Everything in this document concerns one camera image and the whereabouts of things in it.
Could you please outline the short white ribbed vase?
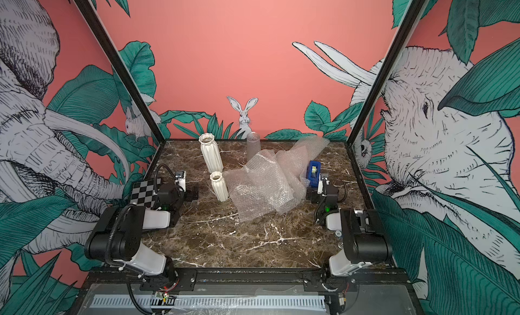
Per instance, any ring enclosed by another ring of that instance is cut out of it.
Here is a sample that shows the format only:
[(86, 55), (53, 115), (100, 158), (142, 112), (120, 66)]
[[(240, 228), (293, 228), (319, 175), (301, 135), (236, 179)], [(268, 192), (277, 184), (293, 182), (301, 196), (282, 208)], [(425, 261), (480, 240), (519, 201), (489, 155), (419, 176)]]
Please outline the short white ribbed vase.
[(229, 193), (223, 174), (218, 171), (212, 172), (210, 175), (210, 179), (217, 200), (220, 202), (227, 201), (229, 199)]

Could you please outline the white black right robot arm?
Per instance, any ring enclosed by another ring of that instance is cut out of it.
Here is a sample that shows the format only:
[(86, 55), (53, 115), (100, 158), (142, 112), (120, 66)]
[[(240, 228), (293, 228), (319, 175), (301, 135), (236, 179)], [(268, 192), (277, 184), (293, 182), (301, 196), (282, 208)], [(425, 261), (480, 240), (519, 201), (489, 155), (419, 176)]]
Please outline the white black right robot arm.
[(309, 187), (306, 199), (317, 204), (315, 223), (334, 232), (340, 239), (340, 251), (331, 256), (316, 283), (308, 287), (336, 293), (344, 291), (348, 278), (357, 271), (391, 261), (393, 249), (385, 237), (385, 229), (374, 209), (341, 208), (339, 189), (326, 185)]

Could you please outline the bubble wrap sheet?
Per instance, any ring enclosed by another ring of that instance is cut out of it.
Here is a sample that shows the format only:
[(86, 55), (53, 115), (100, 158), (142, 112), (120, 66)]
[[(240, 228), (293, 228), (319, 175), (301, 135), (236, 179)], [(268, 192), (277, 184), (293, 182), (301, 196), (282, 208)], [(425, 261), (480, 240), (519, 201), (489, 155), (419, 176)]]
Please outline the bubble wrap sheet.
[(302, 200), (273, 150), (261, 150), (241, 169), (225, 171), (223, 179), (240, 222), (271, 212), (285, 214)]

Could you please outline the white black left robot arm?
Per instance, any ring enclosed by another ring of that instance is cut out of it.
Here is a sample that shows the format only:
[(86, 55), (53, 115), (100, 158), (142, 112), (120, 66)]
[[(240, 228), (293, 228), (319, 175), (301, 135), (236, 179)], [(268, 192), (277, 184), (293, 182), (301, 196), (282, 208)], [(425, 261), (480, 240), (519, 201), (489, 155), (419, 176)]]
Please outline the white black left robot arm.
[(152, 179), (132, 184), (126, 206), (102, 212), (85, 244), (86, 258), (136, 273), (147, 290), (171, 293), (181, 289), (186, 276), (177, 271), (172, 258), (145, 246), (142, 235), (174, 227), (184, 203), (198, 197), (197, 188), (186, 187), (186, 171), (158, 165)]

